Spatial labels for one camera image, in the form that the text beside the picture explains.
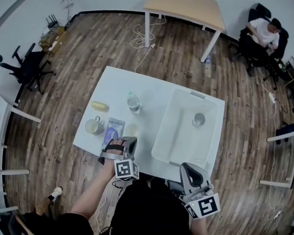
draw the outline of water bottle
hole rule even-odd
[[[134,112],[134,113],[138,113],[139,109],[140,109],[140,102],[138,97],[133,93],[133,92],[129,92],[128,96],[127,96],[127,104],[129,109]]]
[[[206,64],[210,64],[210,62],[211,62],[211,59],[210,59],[210,56],[209,56],[209,55],[207,56],[207,58],[206,58],[206,61],[205,61],[205,62],[206,62]]]

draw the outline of floor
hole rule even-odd
[[[152,23],[159,20],[151,18]],[[100,170],[97,157],[72,145],[88,100],[106,66],[134,71],[147,53],[133,49],[130,40],[136,24],[144,16],[130,14],[85,14],[76,18],[68,30],[69,38],[59,49],[51,68],[57,76],[46,77],[44,95],[24,90],[19,108],[40,117],[42,123],[13,116],[6,151],[6,168],[30,170],[29,175],[6,176],[8,201],[22,212],[48,196],[55,186],[64,193],[54,206],[59,215],[68,212]],[[220,37],[213,48],[211,63],[200,62],[200,55],[212,37],[211,32],[181,22],[154,25],[156,47],[151,49],[138,73],[176,83],[225,101],[223,128],[212,174],[219,193],[221,212],[208,218],[209,234],[285,234],[294,212],[294,189],[272,187],[270,203],[281,210],[273,220],[268,206],[270,187],[259,180],[270,180],[275,107],[262,88],[264,70],[254,70],[251,78],[243,60],[230,62],[229,40]],[[271,79],[264,86],[272,90]],[[282,81],[274,92],[277,128],[282,121],[294,122],[292,102]],[[275,147],[272,179],[284,181],[290,175],[294,141]],[[119,190],[109,187],[108,201],[99,215],[99,227],[109,225]],[[90,220],[95,234],[97,222]]]

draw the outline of mug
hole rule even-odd
[[[100,117],[96,116],[95,119],[90,119],[85,124],[85,129],[88,133],[98,135],[103,132],[103,125],[100,122]]]

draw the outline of sneaker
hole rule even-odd
[[[60,196],[63,193],[62,187],[58,186],[56,187],[53,192],[50,194],[52,197],[54,197],[53,202],[57,199],[58,196]]]

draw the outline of man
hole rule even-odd
[[[45,213],[49,205],[54,203],[63,192],[61,187],[56,187],[48,198],[39,202],[33,212],[24,215],[15,214],[9,222],[9,231],[12,235],[46,235],[54,229],[55,221]]]
[[[263,18],[258,18],[250,21],[246,26],[251,33],[240,39],[242,54],[247,58],[252,57],[252,67],[264,66],[269,62],[266,48],[275,50],[279,46],[281,23],[276,18],[270,23]]]
[[[113,140],[111,144],[125,146],[126,142]],[[119,150],[107,152],[121,154]],[[88,220],[95,213],[104,189],[114,175],[114,161],[106,158],[98,177],[83,192],[71,212],[59,216],[57,234],[93,234]],[[205,219],[192,221],[189,227],[188,212],[163,180],[155,178],[147,183],[141,178],[126,188],[117,203],[111,227],[100,234],[207,235],[207,229]]]

